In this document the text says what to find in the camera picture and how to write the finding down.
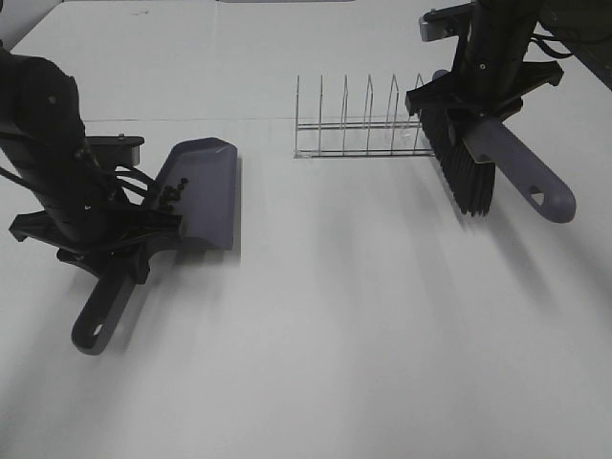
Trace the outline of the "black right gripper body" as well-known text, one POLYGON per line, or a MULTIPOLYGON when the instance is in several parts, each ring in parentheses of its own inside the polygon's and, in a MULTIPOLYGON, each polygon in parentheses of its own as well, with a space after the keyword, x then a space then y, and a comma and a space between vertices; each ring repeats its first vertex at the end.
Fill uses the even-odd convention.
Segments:
POLYGON ((504 111, 522 102, 522 97, 550 84, 557 86, 563 70, 555 61, 520 63, 510 72, 438 71, 432 80, 405 95, 405 106, 414 115, 426 108, 457 110, 463 116, 504 116, 504 111))

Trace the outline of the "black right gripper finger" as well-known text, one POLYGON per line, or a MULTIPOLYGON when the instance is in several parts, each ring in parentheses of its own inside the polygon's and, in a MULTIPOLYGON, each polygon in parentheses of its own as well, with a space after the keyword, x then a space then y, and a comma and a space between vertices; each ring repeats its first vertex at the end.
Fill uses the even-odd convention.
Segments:
POLYGON ((448 126, 448 139, 451 143, 460 143, 467 131, 467 111, 461 108, 447 107, 443 114, 448 126))
POLYGON ((502 139, 502 120, 486 116, 471 122, 466 128, 463 143, 498 143, 502 139))

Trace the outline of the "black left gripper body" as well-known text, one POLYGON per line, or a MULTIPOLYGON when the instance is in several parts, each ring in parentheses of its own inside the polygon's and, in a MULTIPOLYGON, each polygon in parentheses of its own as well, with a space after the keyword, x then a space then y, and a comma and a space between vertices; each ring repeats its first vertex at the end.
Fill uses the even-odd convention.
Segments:
POLYGON ((150 209, 117 192, 113 199, 83 200, 65 193, 37 193, 43 209, 17 215, 10 226, 19 242, 28 238, 58 248, 57 257, 96 276, 117 261, 125 269, 126 250, 138 240, 138 213, 150 209))

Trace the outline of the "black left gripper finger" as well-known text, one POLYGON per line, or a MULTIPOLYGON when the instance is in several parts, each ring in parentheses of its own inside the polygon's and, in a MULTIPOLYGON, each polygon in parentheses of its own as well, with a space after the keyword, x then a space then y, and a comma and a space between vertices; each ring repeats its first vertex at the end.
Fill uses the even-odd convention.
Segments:
POLYGON ((129 277, 137 284, 143 285, 150 273, 149 255, 145 244, 129 247, 124 254, 125 269, 129 277))
POLYGON ((180 240, 183 216, 158 210, 142 210, 138 213, 138 240, 180 240))

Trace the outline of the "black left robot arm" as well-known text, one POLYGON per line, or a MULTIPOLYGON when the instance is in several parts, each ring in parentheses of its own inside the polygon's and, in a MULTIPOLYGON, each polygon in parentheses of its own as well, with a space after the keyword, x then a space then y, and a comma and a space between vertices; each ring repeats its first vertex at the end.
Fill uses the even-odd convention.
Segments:
POLYGON ((15 217, 17 241, 38 240, 96 276, 124 271, 143 284, 153 242, 177 237, 181 219, 126 196, 149 200, 162 190, 136 167, 142 143, 87 136, 73 77, 46 58, 1 52, 1 150, 15 169, 1 174, 42 206, 15 217))

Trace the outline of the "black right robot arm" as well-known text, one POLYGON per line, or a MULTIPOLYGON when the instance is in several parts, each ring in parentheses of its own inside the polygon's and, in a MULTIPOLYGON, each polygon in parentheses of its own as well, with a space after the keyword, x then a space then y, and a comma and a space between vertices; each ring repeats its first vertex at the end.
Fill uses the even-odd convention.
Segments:
POLYGON ((454 146, 479 120, 506 120, 528 93, 560 84, 557 61, 525 59, 541 9, 540 1, 470 1, 421 16, 423 41, 458 38, 451 69, 405 96, 431 145, 454 146))

